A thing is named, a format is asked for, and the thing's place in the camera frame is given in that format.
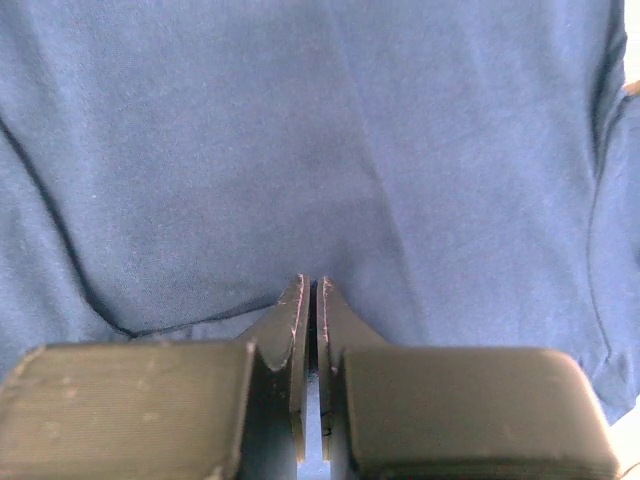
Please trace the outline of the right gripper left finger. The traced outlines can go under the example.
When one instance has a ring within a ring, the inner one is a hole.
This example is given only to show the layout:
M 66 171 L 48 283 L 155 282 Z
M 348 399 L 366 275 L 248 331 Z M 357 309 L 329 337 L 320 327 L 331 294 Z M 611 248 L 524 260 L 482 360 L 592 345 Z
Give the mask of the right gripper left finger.
M 224 341 L 49 345 L 1 388 L 5 479 L 293 479 L 310 281 Z

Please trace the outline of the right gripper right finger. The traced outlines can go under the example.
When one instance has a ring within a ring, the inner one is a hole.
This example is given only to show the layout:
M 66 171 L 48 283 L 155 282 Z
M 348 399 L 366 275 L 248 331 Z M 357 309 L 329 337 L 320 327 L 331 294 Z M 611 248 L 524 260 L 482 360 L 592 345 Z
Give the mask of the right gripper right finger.
M 316 297 L 323 454 L 335 479 L 614 479 L 579 365 L 540 348 L 387 342 L 323 279 Z

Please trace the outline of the navy blue t shirt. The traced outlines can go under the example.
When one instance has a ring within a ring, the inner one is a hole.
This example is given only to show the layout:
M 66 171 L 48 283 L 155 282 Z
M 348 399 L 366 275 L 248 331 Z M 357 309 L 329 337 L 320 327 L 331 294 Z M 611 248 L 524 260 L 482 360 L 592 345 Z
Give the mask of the navy blue t shirt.
M 5 1 L 1 368 L 234 336 L 299 274 L 387 339 L 639 394 L 620 1 Z

